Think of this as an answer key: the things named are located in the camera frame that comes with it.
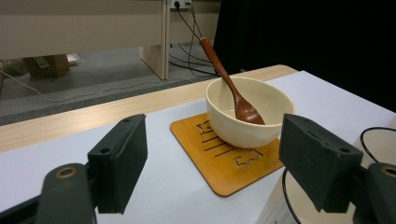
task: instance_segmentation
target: square coaster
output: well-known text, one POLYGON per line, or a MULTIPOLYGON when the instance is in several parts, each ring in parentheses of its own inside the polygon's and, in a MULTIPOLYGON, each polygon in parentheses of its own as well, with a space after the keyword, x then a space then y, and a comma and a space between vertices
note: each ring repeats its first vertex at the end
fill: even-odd
POLYGON ((283 166, 278 159, 278 139, 259 148, 234 147, 215 134, 206 113, 174 121, 170 128, 220 197, 228 197, 283 166))

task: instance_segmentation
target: white ceramic bowl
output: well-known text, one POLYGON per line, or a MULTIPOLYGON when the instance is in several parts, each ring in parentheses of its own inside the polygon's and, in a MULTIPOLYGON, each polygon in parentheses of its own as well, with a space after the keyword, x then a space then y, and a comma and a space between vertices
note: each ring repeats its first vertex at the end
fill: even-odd
POLYGON ((285 113, 295 114, 293 101, 280 89, 247 77, 231 77, 235 87, 262 115, 265 125, 235 118, 233 96, 218 78, 206 88, 206 112, 214 132, 235 147, 263 147, 280 136, 285 113))

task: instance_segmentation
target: black cable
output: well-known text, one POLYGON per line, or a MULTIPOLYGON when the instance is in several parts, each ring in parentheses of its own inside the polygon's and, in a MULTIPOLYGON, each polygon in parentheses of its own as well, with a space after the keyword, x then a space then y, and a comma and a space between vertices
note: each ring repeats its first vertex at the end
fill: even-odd
POLYGON ((297 215, 294 212, 293 207, 291 206, 290 200, 289 200, 289 196, 288 196, 288 190, 286 189, 286 174, 288 173, 288 169, 285 168, 285 170, 283 171, 283 175, 282 175, 282 189, 283 189, 283 195, 285 196, 285 201, 286 201, 286 205, 288 206, 291 215, 294 217, 294 220, 298 223, 301 224, 300 219, 297 217, 297 215))
POLYGON ((178 44, 178 46, 179 46, 187 55, 190 55, 192 58, 194 58, 194 59, 196 59, 196 60, 200 60, 200 61, 206 62, 206 63, 210 63, 209 60, 197 58, 197 57, 194 57, 192 54, 189 54, 186 50, 183 49, 183 47, 181 47, 180 44, 178 44))
POLYGON ((195 24, 192 26, 192 37, 191 37, 190 49, 189 49, 189 53, 188 53, 188 55, 189 55, 189 57, 188 57, 188 59, 189 59, 189 68, 191 68, 191 66, 190 66, 190 62, 191 62, 191 50, 192 50, 192 44, 193 44, 193 42, 194 42, 194 35, 195 35, 195 24))
POLYGON ((191 67, 188 67, 188 66, 184 66, 184 65, 181 65, 181 64, 178 64, 178 63, 172 63, 172 62, 169 62, 169 63, 172 64, 172 65, 174 65, 174 66, 176 66, 176 67, 188 68, 188 69, 193 70, 193 71, 195 71, 195 72, 200 72, 200 73, 204 73, 204 74, 210 75, 210 76, 205 76, 205 77, 213 77, 213 76, 216 76, 216 74, 209 73, 209 72, 206 72, 206 71, 202 71, 202 70, 199 70, 199 69, 196 69, 196 68, 191 68, 191 67))
MULTIPOLYGON (((176 60, 178 60, 178 61, 181 61, 181 62, 183 62, 183 63, 188 63, 188 62, 186 62, 186 61, 183 61, 183 60, 181 60, 181 59, 179 59, 179 58, 173 56, 172 54, 169 54, 169 56, 171 56, 172 58, 174 58, 174 59, 176 59, 176 60)), ((192 64, 201 65, 201 66, 206 66, 206 67, 213 67, 213 66, 211 66, 211 65, 204 64, 204 63, 192 63, 192 64)))
POLYGON ((198 22, 197 22, 197 20, 195 19, 195 10, 194 10, 194 7, 192 6, 191 3, 188 3, 188 5, 189 5, 189 8, 190 8, 192 17, 194 18, 194 26, 195 26, 195 25, 197 26, 198 32, 199 32, 200 36, 202 36, 201 30, 199 29, 199 26, 198 26, 198 22))
POLYGON ((364 130, 361 133, 361 145, 363 146, 364 151, 367 152, 367 154, 373 159, 373 161, 378 162, 378 160, 375 158, 375 156, 370 152, 370 150, 367 148, 366 144, 364 143, 364 134, 367 133, 368 131, 372 130, 387 130, 387 131, 393 131, 396 132, 396 129, 391 129, 391 128, 386 128, 386 127, 372 127, 364 130))
POLYGON ((189 24, 186 22, 186 20, 184 20, 183 16, 180 14, 180 10, 179 10, 179 9, 177 10, 177 13, 178 13, 178 15, 180 16, 180 18, 184 21, 184 23, 186 23, 186 25, 189 27, 189 29, 191 30, 192 34, 195 35, 195 36, 197 37, 198 40, 201 39, 201 38, 191 29, 191 27, 190 27, 189 24))

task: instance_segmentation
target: cable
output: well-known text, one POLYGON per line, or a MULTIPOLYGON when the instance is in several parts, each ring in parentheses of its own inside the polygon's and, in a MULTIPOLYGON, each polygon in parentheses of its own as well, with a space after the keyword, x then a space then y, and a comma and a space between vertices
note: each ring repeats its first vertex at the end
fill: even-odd
POLYGON ((180 10, 179 10, 178 7, 177 7, 177 13, 178 13, 178 15, 180 16, 180 18, 184 21, 184 23, 186 23, 187 27, 189 27, 189 29, 191 30, 192 34, 193 34, 194 36, 196 36, 198 40, 201 39, 201 38, 191 29, 191 27, 190 27, 189 24, 186 22, 186 20, 184 20, 183 16, 180 14, 180 10))
POLYGON ((361 133, 361 145, 363 146, 364 151, 367 152, 367 154, 371 157, 371 159, 373 159, 373 161, 379 162, 375 158, 375 156, 370 152, 370 150, 367 148, 366 144, 364 143, 364 134, 367 133, 368 131, 372 131, 372 130, 388 130, 388 131, 396 132, 396 129, 386 128, 386 127, 372 127, 372 128, 368 128, 368 129, 364 130, 361 133))
MULTIPOLYGON (((169 54, 169 56, 171 56, 172 58, 174 58, 174 59, 176 59, 176 60, 178 60, 178 61, 181 61, 181 62, 183 62, 183 63, 188 63, 188 62, 186 62, 186 61, 183 61, 183 60, 181 60, 181 59, 179 59, 179 58, 173 56, 172 54, 169 54)), ((204 63, 193 63, 193 64, 202 65, 202 66, 206 66, 206 67, 213 67, 213 66, 211 66, 211 65, 204 64, 204 63)))
POLYGON ((194 10, 194 7, 192 6, 191 3, 186 3, 186 4, 189 5, 189 8, 190 8, 192 17, 194 18, 194 26, 195 26, 195 25, 197 26, 198 32, 199 32, 200 36, 202 36, 201 30, 199 29, 199 26, 198 26, 198 22, 197 22, 197 20, 195 19, 195 10, 194 10))
POLYGON ((194 38, 197 37, 198 40, 200 40, 200 37, 195 33, 195 26, 196 26, 197 29, 198 29, 199 35, 202 36, 202 34, 201 34, 200 29, 199 29, 198 22, 197 22, 197 20, 195 19, 195 12, 194 12, 194 8, 193 8, 192 4, 191 4, 191 3, 186 3, 186 4, 189 5, 190 10, 191 10, 191 14, 192 14, 192 17, 193 17, 193 26, 192 26, 192 28, 189 26, 189 24, 186 22, 186 20, 183 18, 183 16, 182 16, 181 13, 180 13, 180 10, 179 10, 180 4, 179 4, 179 2, 178 2, 178 1, 175 2, 175 7, 177 8, 177 13, 178 13, 178 15, 180 16, 180 18, 184 21, 184 23, 189 27, 190 31, 192 32, 192 37, 191 37, 191 43, 190 43, 189 52, 187 52, 186 50, 184 50, 184 49, 180 46, 180 44, 178 44, 178 45, 180 46, 180 48, 181 48, 189 57, 188 57, 188 60, 185 62, 185 61, 182 61, 182 60, 180 60, 180 59, 177 59, 176 57, 174 57, 174 56, 172 56, 172 55, 170 55, 170 54, 169 54, 169 55, 170 55, 171 57, 173 57, 173 58, 175 58, 175 59, 177 59, 177 60, 183 62, 183 63, 187 63, 189 66, 186 67, 186 66, 184 66, 184 65, 180 65, 180 64, 172 63, 172 62, 169 62, 169 63, 172 64, 172 65, 174 65, 174 66, 177 66, 177 67, 184 67, 184 68, 190 69, 190 72, 191 72, 194 76, 196 76, 196 77, 200 77, 200 76, 197 76, 196 74, 194 74, 194 72, 200 72, 200 73, 208 74, 208 75, 210 75, 210 76, 216 76, 216 77, 218 77, 219 75, 216 74, 216 73, 208 73, 208 72, 205 72, 205 71, 202 71, 202 70, 198 70, 198 69, 191 68, 191 64, 200 64, 200 65, 203 65, 203 66, 210 66, 210 67, 213 67, 213 66, 212 66, 212 65, 206 65, 206 64, 192 63, 192 62, 191 62, 191 57, 192 57, 192 58, 194 58, 194 59, 197 59, 197 60, 200 60, 200 61, 203 61, 203 62, 210 63, 210 61, 208 61, 208 60, 200 59, 200 58, 197 58, 197 57, 194 57, 194 56, 191 55, 192 43, 193 43, 194 38))
POLYGON ((285 201, 286 205, 288 206, 291 215, 294 217, 294 220, 298 223, 301 224, 300 219, 297 217, 296 213, 294 212, 293 207, 291 206, 290 200, 289 200, 289 195, 288 195, 288 190, 286 189, 286 174, 288 173, 288 169, 285 168, 283 171, 282 175, 282 190, 283 190, 283 195, 285 196, 285 201))
POLYGON ((153 83, 153 84, 157 84, 157 83, 164 83, 164 82, 168 82, 171 80, 184 80, 184 81, 189 81, 191 83, 193 83, 193 81, 188 80, 188 79, 184 79, 184 78, 179 78, 179 77, 175 77, 175 78, 170 78, 170 79, 166 79, 166 80, 161 80, 161 81, 148 81, 148 82, 141 82, 141 83, 137 83, 135 85, 131 85, 131 86, 125 86, 125 87, 117 87, 117 88, 110 88, 110 89, 105 89, 102 91, 97 91, 97 92, 92 92, 92 93, 87 93, 87 94, 77 94, 77 95, 73 95, 67 98, 63 98, 63 99, 53 99, 53 98, 49 98, 46 95, 44 95, 43 93, 41 93, 38 89, 35 89, 33 87, 30 87, 22 82, 20 82, 19 80, 17 80, 15 77, 9 75, 8 73, 4 72, 3 70, 0 70, 1 73, 3 73, 6 77, 10 77, 11 79, 13 79, 14 81, 18 82, 19 84, 21 84, 22 86, 28 88, 29 90, 35 91, 36 93, 38 93, 38 95, 42 96, 44 99, 52 101, 52 102, 63 102, 63 101, 68 101, 71 100, 73 98, 78 98, 78 97, 84 97, 84 96, 91 96, 91 95, 96 95, 96 94, 101 94, 103 92, 106 91, 114 91, 114 90, 123 90, 123 89, 130 89, 136 86, 140 86, 140 85, 144 85, 144 84, 149 84, 149 83, 153 83))
POLYGON ((200 60, 200 61, 203 61, 203 62, 207 62, 207 63, 210 63, 210 61, 209 60, 205 60, 205 59, 200 59, 200 58, 197 58, 197 57, 195 57, 195 56, 193 56, 193 55, 191 55, 191 54, 189 54, 186 50, 184 50, 183 49, 183 47, 181 47, 181 45, 180 45, 180 43, 178 43, 178 46, 187 54, 187 55, 190 55, 192 58, 194 58, 194 59, 196 59, 196 60, 200 60))
POLYGON ((195 72, 200 72, 200 73, 204 73, 204 74, 210 75, 210 76, 203 76, 203 77, 213 77, 213 76, 216 76, 216 74, 209 73, 209 72, 206 72, 206 71, 202 71, 202 70, 199 70, 199 69, 196 69, 196 68, 191 68, 191 67, 188 67, 188 66, 184 66, 184 65, 181 65, 181 64, 178 64, 178 63, 172 63, 172 62, 169 62, 169 63, 172 64, 172 65, 174 65, 174 66, 176 66, 176 67, 187 68, 187 69, 190 69, 190 71, 192 70, 192 71, 195 71, 195 72))

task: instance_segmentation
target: white table surface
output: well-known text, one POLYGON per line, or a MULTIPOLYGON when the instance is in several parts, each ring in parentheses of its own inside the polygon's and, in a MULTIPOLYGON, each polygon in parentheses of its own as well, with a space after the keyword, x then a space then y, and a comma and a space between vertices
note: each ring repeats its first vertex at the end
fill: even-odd
MULTIPOLYGON (((369 127, 386 127, 395 113, 306 72, 267 81, 312 119, 350 144, 369 127)), ((149 113, 148 159, 123 215, 98 214, 99 223, 254 223, 283 170, 228 198, 217 196, 170 131, 170 124, 205 112, 205 99, 149 113)), ((0 211, 41 192, 45 175, 87 153, 114 124, 0 153, 0 211)))

